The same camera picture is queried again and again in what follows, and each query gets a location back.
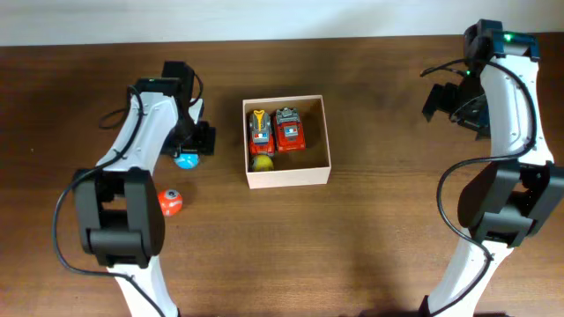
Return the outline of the blue toy ball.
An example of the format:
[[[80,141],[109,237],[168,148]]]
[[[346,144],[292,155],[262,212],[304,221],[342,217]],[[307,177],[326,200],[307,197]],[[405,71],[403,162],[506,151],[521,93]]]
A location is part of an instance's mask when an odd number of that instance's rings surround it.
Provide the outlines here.
[[[193,169],[199,164],[199,155],[196,153],[182,153],[174,159],[174,162],[181,169]]]

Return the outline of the red toy ball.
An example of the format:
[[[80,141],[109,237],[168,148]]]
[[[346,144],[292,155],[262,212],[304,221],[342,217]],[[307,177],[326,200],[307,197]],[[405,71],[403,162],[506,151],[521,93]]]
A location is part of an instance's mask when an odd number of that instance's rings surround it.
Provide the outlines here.
[[[158,194],[162,213],[165,217],[177,214],[183,206],[182,195],[175,189],[166,189]]]

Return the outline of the red truck with yellow crane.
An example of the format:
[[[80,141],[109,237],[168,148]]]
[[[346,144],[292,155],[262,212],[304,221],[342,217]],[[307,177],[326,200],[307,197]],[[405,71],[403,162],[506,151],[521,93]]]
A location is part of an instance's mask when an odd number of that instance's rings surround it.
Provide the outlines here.
[[[271,118],[263,109],[254,110],[249,118],[249,151],[252,155],[267,155],[275,153],[274,137],[272,134]]]

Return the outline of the yellow toy ball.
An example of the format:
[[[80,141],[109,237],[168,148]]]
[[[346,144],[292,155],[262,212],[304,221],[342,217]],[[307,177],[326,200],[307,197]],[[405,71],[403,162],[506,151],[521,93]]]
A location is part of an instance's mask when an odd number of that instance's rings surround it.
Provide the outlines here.
[[[250,170],[252,172],[269,172],[274,170],[274,164],[268,155],[256,155],[252,158]]]

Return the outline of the red truck with grey top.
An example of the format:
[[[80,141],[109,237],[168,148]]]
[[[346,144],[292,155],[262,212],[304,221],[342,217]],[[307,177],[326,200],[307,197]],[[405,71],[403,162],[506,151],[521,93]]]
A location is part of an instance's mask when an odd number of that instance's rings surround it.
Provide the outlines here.
[[[279,152],[306,149],[303,124],[296,108],[284,107],[276,110],[274,132]]]

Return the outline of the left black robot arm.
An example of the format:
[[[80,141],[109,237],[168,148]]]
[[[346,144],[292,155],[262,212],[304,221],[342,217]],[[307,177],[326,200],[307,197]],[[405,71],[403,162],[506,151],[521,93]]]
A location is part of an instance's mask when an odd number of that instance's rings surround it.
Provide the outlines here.
[[[82,248],[97,276],[114,278],[134,316],[177,316],[160,266],[165,218],[152,175],[158,158],[182,169],[214,153],[216,129],[202,121],[203,82],[185,62],[166,61],[159,77],[127,89],[122,128],[95,167],[76,171],[73,195]]]

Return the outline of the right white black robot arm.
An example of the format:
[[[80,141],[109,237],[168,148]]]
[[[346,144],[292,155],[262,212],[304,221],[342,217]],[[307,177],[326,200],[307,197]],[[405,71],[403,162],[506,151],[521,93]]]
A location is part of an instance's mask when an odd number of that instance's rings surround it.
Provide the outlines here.
[[[464,32],[460,62],[461,83],[434,85],[422,114],[430,120],[442,111],[489,139],[491,153],[454,164],[439,180],[438,211],[459,242],[420,316],[472,316],[501,262],[539,232],[563,197],[563,169],[538,109],[537,38],[481,19]]]

